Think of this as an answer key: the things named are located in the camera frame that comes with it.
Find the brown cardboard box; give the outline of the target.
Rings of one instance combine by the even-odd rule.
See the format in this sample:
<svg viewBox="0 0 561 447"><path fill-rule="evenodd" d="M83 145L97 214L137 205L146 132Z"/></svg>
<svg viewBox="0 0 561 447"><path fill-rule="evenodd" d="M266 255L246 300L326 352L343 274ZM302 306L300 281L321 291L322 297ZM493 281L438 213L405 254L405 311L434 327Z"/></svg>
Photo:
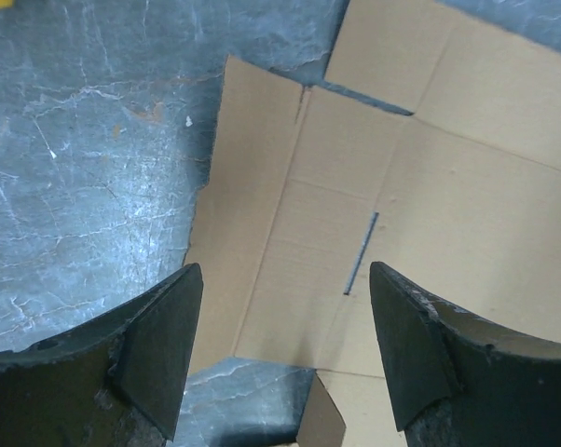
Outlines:
<svg viewBox="0 0 561 447"><path fill-rule="evenodd" d="M190 369L316 369L321 446L406 442L371 263L561 344L561 53L435 1L353 1L325 79L337 91L226 58L186 256L204 278Z"/></svg>

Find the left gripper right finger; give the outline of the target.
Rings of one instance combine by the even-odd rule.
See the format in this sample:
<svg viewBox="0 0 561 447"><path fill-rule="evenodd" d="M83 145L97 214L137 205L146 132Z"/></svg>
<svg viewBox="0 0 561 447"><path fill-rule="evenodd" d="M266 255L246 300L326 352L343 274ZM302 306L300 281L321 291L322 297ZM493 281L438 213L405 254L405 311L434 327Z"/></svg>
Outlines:
<svg viewBox="0 0 561 447"><path fill-rule="evenodd" d="M369 271L390 403L410 446L561 446L561 344Z"/></svg>

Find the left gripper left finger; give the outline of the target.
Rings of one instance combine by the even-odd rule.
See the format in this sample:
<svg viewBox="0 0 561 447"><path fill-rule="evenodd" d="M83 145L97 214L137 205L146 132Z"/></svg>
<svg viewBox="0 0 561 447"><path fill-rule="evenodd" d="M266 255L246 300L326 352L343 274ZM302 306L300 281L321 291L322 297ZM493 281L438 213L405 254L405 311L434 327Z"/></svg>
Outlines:
<svg viewBox="0 0 561 447"><path fill-rule="evenodd" d="M188 264L69 331L0 352L0 446L172 441L202 291Z"/></svg>

